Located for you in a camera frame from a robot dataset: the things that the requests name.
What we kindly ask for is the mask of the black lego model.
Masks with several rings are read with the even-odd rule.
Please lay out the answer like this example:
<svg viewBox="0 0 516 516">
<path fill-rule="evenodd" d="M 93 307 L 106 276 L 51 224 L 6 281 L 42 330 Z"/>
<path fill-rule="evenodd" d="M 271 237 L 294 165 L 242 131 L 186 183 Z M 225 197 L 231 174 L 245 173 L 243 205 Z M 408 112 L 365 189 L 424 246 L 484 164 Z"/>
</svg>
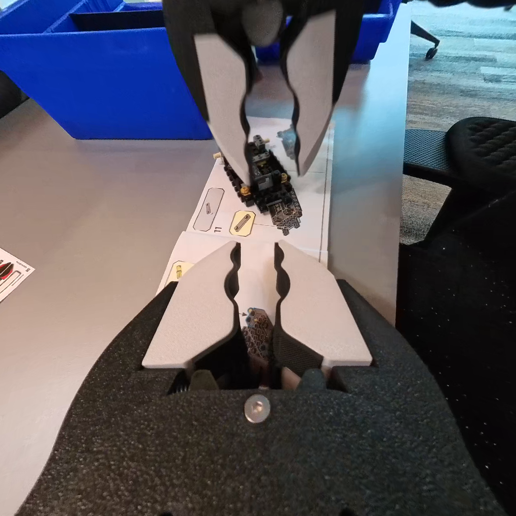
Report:
<svg viewBox="0 0 516 516">
<path fill-rule="evenodd" d="M 223 154 L 219 158 L 241 202 L 246 207 L 255 206 L 261 214 L 269 214 L 272 223 L 287 236 L 290 230 L 300 228 L 302 209 L 291 176 L 267 149 L 268 142 L 255 135 L 247 144 L 253 161 L 250 183 L 237 175 Z"/>
</svg>

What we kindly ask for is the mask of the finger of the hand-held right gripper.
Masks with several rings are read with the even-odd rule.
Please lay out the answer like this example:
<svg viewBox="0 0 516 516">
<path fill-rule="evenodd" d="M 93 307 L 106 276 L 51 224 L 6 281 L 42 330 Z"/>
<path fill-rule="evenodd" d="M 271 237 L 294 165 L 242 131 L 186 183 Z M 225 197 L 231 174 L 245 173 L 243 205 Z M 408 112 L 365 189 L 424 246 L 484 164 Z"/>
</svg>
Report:
<svg viewBox="0 0 516 516">
<path fill-rule="evenodd" d="M 234 172 L 243 183 L 249 184 L 250 165 L 246 157 L 249 130 L 242 121 L 248 85 L 244 60 L 220 35 L 195 35 L 194 42 L 208 126 Z"/>
<path fill-rule="evenodd" d="M 313 164 L 333 111 L 335 18 L 335 10 L 310 17 L 287 54 L 288 82 L 297 101 L 301 177 Z"/>
</svg>

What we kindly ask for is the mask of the lego instruction booklet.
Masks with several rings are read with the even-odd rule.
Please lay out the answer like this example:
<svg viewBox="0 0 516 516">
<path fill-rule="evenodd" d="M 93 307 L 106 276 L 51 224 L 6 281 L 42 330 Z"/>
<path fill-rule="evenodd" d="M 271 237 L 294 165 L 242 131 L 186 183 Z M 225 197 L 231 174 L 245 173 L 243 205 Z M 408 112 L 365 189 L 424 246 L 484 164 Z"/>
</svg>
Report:
<svg viewBox="0 0 516 516">
<path fill-rule="evenodd" d="M 314 162 L 303 177 L 297 175 L 295 162 L 286 152 L 293 148 L 288 120 L 251 117 L 250 122 L 251 132 L 264 138 L 267 150 L 274 153 L 291 176 L 301 209 L 299 226 L 292 225 L 285 235 L 268 210 L 262 214 L 256 206 L 247 207 L 224 170 L 221 152 L 217 152 L 200 200 L 174 246 L 158 291 L 169 281 L 175 281 L 176 276 L 171 276 L 174 263 L 195 264 L 228 241 L 241 243 L 243 270 L 248 274 L 265 274 L 273 267 L 274 243 L 281 239 L 327 266 L 334 122 L 330 122 Z"/>
</svg>

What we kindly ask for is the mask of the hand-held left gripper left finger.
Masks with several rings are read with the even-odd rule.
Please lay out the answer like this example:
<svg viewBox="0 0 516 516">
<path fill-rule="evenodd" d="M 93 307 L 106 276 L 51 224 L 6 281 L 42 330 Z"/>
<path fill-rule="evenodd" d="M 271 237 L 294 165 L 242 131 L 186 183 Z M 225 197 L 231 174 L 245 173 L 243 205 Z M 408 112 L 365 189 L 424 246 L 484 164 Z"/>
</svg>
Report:
<svg viewBox="0 0 516 516">
<path fill-rule="evenodd" d="M 240 266 L 241 245 L 229 241 L 190 268 L 175 285 L 144 368 L 229 370 L 247 363 L 235 301 Z"/>
</svg>

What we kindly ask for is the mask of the blue plastic bin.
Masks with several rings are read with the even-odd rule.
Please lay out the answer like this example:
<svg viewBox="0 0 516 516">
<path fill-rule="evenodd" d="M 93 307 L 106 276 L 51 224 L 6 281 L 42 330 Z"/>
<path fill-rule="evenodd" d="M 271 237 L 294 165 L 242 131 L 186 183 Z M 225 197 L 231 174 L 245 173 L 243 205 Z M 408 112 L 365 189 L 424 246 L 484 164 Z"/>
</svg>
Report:
<svg viewBox="0 0 516 516">
<path fill-rule="evenodd" d="M 401 1 L 366 1 L 353 62 L 386 42 Z M 17 1 L 1 71 L 75 139 L 214 138 L 171 50 L 162 1 Z"/>
</svg>

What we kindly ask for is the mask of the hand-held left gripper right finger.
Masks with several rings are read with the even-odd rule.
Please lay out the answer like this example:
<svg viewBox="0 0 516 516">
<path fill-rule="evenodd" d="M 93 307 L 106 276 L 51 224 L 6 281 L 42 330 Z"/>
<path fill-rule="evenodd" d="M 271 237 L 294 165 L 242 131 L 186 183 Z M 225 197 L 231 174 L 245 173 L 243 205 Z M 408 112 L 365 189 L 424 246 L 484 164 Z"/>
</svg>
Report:
<svg viewBox="0 0 516 516">
<path fill-rule="evenodd" d="M 274 358 L 288 369 L 365 366 L 372 356 L 332 273 L 287 241 L 274 245 Z"/>
</svg>

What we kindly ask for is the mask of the sticker sheet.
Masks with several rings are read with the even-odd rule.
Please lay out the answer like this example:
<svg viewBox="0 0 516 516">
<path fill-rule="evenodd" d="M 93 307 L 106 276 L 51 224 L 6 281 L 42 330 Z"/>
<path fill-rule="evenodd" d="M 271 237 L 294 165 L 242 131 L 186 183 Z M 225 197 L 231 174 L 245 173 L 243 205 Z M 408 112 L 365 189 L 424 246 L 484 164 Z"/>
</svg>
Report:
<svg viewBox="0 0 516 516">
<path fill-rule="evenodd" d="M 1 248 L 1 302 L 34 270 L 34 267 Z"/>
</svg>

